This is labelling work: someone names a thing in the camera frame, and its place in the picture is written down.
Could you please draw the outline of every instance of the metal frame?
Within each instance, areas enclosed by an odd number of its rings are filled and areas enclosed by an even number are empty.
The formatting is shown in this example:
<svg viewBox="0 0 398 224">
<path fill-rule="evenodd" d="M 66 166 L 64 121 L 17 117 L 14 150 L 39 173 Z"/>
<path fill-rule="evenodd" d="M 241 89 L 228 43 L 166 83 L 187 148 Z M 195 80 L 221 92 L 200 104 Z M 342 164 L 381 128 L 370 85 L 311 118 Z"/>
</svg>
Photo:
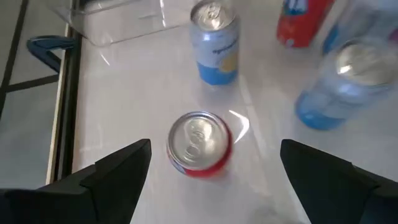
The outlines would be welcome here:
<svg viewBox="0 0 398 224">
<path fill-rule="evenodd" d="M 61 61 L 46 184 L 72 173 L 82 36 L 69 25 L 65 36 L 73 38 L 75 45 L 64 51 Z"/>
</svg>

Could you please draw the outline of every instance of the yellow label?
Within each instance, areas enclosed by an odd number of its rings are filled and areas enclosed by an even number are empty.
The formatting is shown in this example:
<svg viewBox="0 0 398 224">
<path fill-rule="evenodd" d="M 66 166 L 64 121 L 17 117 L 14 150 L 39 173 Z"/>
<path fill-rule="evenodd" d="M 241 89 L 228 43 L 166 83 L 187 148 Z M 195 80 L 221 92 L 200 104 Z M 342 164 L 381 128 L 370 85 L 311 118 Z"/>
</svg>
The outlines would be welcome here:
<svg viewBox="0 0 398 224">
<path fill-rule="evenodd" d="M 220 70 L 228 73 L 237 69 L 238 66 L 238 51 L 235 51 L 226 56 L 221 62 Z"/>
</svg>

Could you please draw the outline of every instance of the blue bottle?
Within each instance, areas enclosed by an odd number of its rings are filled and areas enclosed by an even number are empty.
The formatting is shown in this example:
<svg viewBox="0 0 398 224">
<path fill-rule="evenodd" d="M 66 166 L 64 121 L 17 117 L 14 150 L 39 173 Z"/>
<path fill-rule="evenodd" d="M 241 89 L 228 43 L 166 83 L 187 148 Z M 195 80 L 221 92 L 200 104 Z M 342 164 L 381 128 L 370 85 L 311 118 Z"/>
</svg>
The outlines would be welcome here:
<svg viewBox="0 0 398 224">
<path fill-rule="evenodd" d="M 380 40 L 356 39 L 329 53 L 320 78 L 296 101 L 296 115 L 311 128 L 329 130 L 382 98 L 398 71 L 397 56 L 388 46 Z"/>
<path fill-rule="evenodd" d="M 346 41 L 372 36 L 398 41 L 398 4 L 396 0 L 352 0 L 340 14 L 323 42 L 323 54 Z"/>
</svg>

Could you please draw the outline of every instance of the red soda can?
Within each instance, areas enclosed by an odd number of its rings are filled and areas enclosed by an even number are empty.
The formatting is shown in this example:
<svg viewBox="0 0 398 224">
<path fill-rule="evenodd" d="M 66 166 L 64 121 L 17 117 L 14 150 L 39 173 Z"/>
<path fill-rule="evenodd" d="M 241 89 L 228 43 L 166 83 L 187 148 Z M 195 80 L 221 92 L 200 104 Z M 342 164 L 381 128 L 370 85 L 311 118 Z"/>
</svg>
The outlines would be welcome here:
<svg viewBox="0 0 398 224">
<path fill-rule="evenodd" d="M 288 47 L 308 47 L 335 0 L 284 0 L 278 40 Z"/>
<path fill-rule="evenodd" d="M 232 154 L 232 135 L 217 115 L 196 111 L 183 115 L 171 127 L 167 154 L 173 166 L 190 177 L 214 177 Z"/>
</svg>

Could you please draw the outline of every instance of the blue can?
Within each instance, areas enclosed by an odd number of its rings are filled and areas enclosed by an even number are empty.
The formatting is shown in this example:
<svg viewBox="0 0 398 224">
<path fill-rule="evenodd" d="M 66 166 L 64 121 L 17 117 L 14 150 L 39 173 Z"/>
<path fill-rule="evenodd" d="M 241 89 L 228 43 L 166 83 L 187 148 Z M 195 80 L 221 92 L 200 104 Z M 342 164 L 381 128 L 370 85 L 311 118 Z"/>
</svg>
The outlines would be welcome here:
<svg viewBox="0 0 398 224">
<path fill-rule="evenodd" d="M 191 22 L 200 77 L 212 85 L 232 82 L 239 53 L 239 21 L 233 8 L 220 1 L 201 1 L 191 11 Z"/>
<path fill-rule="evenodd" d="M 361 108 L 384 97 L 392 88 L 397 56 L 378 40 L 352 40 L 330 52 L 320 78 L 295 104 L 307 126 L 328 130 L 343 124 Z"/>
<path fill-rule="evenodd" d="M 368 36 L 398 42 L 398 4 L 395 0 L 352 0 L 323 42 L 323 54 L 353 38 Z"/>
</svg>

